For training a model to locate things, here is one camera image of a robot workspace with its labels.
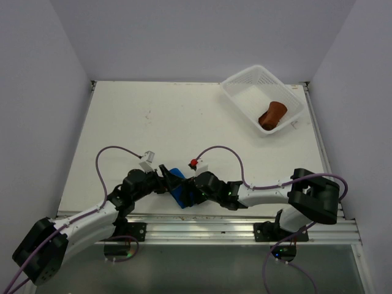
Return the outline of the blue towel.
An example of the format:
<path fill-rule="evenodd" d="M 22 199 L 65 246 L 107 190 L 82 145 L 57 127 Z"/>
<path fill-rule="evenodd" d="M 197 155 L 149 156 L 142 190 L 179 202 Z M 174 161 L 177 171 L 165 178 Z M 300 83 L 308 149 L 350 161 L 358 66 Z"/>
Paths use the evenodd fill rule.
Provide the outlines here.
<path fill-rule="evenodd" d="M 169 171 L 174 175 L 185 179 L 185 176 L 178 168 L 172 168 Z M 186 192 L 184 186 L 179 186 L 177 189 L 173 190 L 171 195 L 182 209 L 192 207 L 195 204 L 194 194 L 192 192 Z"/>

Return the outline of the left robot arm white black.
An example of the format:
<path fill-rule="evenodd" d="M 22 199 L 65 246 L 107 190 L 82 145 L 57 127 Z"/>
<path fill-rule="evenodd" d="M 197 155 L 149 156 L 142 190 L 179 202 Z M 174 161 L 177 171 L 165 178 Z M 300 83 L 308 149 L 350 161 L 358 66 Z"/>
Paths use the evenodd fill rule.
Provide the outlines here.
<path fill-rule="evenodd" d="M 164 165 L 159 170 L 161 174 L 133 169 L 101 204 L 65 219 L 45 217 L 37 221 L 13 253 L 13 261 L 34 284 L 41 285 L 54 276 L 67 257 L 97 241 L 133 240 L 126 217 L 136 201 L 151 193 L 171 193 L 187 181 Z"/>

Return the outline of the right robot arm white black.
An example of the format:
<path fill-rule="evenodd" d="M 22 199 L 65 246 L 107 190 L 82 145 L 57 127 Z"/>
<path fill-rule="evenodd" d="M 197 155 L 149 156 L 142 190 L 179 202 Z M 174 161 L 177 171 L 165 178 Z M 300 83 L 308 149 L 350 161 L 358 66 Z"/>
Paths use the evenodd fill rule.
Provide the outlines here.
<path fill-rule="evenodd" d="M 205 201 L 218 203 L 231 211 L 267 204 L 287 204 L 277 212 L 274 236 L 289 239 L 300 228 L 313 222 L 334 225 L 337 222 L 340 187 L 324 174 L 295 169 L 290 181 L 278 181 L 266 187 L 248 187 L 244 181 L 222 181 L 210 171 L 184 179 L 177 199 L 183 208 Z"/>

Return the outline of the brown orange towel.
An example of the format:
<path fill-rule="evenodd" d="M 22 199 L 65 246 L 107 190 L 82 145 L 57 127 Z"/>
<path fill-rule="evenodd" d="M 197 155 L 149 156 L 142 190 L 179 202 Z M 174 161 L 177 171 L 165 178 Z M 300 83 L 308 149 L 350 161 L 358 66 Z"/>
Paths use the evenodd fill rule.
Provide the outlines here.
<path fill-rule="evenodd" d="M 258 123 L 262 129 L 271 131 L 276 128 L 286 112 L 287 107 L 284 104 L 272 101 L 267 111 L 259 117 Z"/>

